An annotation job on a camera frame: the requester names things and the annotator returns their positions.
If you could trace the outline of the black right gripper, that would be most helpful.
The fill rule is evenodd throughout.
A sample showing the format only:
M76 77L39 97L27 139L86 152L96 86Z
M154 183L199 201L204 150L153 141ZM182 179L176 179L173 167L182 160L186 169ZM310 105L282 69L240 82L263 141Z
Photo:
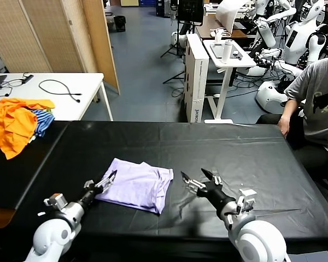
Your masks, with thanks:
M236 215L236 199L222 191L222 178L218 172L212 172L204 168L201 168L201 171L214 184L203 184L191 179L185 172L181 171L183 182L191 190L197 192L198 197L206 198L216 209L217 216Z

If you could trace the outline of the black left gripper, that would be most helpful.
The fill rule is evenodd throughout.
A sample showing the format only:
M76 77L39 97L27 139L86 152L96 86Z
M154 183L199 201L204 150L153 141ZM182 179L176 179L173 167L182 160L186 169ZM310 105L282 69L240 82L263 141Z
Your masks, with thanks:
M106 178L101 179L96 184L93 180L88 180L84 183L84 190L80 197L80 205L83 208L88 208L95 199L97 194L105 193L113 184L117 171L114 170Z

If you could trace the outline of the person's right hand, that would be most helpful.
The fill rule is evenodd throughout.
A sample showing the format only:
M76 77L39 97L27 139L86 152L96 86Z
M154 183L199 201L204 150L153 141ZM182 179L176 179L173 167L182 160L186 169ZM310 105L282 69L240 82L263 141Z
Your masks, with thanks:
M281 115L278 121L278 128L281 131L283 137L286 137L290 130L290 116Z

